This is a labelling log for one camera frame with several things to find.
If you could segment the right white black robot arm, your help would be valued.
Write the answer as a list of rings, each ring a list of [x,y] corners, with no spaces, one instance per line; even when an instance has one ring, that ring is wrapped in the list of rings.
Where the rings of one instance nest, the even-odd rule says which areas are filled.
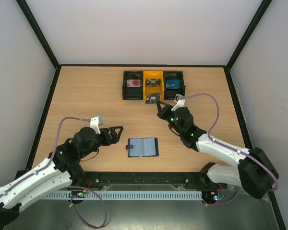
[[[194,124],[184,102],[184,99],[178,100],[175,106],[157,102],[157,116],[167,121],[168,127],[177,133],[184,146],[228,164],[227,167],[213,164],[206,168],[200,175],[202,186],[209,188],[217,183],[231,184],[243,188],[257,199],[276,188],[278,172],[261,148],[241,148],[213,137]]]

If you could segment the navy blue card holder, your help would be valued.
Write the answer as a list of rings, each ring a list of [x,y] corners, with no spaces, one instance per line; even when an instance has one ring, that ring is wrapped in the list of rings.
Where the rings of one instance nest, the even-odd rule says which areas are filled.
[[[157,138],[129,138],[125,147],[129,158],[159,156]]]

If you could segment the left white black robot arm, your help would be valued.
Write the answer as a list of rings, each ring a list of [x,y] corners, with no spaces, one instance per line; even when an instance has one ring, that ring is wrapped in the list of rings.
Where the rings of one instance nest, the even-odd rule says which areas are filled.
[[[0,187],[0,228],[17,219],[22,211],[36,201],[65,187],[79,186],[85,173],[81,159],[101,146],[116,144],[123,127],[103,128],[99,133],[83,127],[73,138],[55,148],[36,167],[16,180]]]

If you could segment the black VIP card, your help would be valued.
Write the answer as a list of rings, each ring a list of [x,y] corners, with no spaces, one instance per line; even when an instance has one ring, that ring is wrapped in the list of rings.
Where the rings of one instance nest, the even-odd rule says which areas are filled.
[[[161,79],[146,79],[145,80],[145,86],[146,87],[160,87],[161,85]]]
[[[146,104],[156,104],[158,101],[160,101],[161,98],[161,93],[156,92],[156,93],[150,93],[146,95]]]

